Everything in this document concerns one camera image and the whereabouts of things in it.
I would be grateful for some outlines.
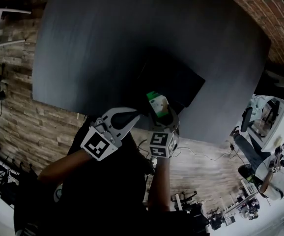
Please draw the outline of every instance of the table top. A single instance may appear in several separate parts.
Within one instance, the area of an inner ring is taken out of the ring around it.
[[[205,79],[179,114],[180,136],[222,143],[256,88],[270,41],[232,0],[49,0],[33,99],[86,115],[127,106],[148,47]]]

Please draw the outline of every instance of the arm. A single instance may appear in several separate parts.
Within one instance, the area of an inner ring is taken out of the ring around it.
[[[266,175],[264,181],[263,181],[262,186],[259,189],[259,192],[264,193],[266,191],[266,189],[269,186],[269,183],[271,181],[272,176],[273,176],[273,172],[269,171],[268,174]]]
[[[169,158],[157,158],[155,174],[147,202],[149,211],[170,211]]]
[[[83,149],[48,165],[38,176],[44,184],[60,185],[73,171],[92,157]]]

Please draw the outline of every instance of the floor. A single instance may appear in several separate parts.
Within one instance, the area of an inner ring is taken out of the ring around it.
[[[26,42],[0,48],[0,74],[3,73],[1,89],[6,93],[0,103],[0,155],[28,168],[31,163],[38,173],[45,166],[65,156],[73,138],[84,121],[84,116],[48,106],[32,100],[32,65],[38,28],[47,0],[28,0],[31,15],[7,15],[3,22],[0,39]],[[134,129],[132,134],[137,143],[146,138],[146,132]],[[239,153],[229,153],[229,142],[214,145],[181,139],[180,147],[171,159],[171,194],[184,191],[191,195],[197,191],[197,201],[206,201],[206,209],[221,207],[220,197],[225,204],[231,203],[229,192],[240,187],[237,169],[246,158]]]

